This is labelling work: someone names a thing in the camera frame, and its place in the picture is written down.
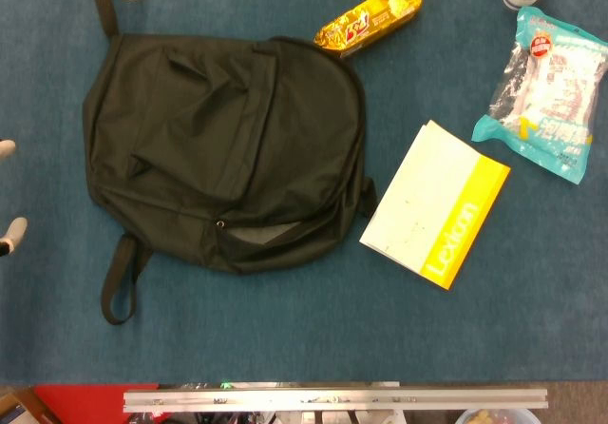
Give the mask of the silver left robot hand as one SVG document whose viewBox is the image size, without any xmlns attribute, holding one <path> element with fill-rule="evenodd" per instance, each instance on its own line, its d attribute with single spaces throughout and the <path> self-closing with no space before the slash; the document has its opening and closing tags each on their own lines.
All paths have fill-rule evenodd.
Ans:
<svg viewBox="0 0 608 424">
<path fill-rule="evenodd" d="M 16 143 L 13 140 L 1 141 L 1 159 L 4 160 L 10 156 L 16 149 Z M 8 227 L 6 233 L 1 237 L 1 256 L 7 256 L 22 242 L 28 229 L 28 220 L 24 217 L 15 218 Z"/>
</svg>

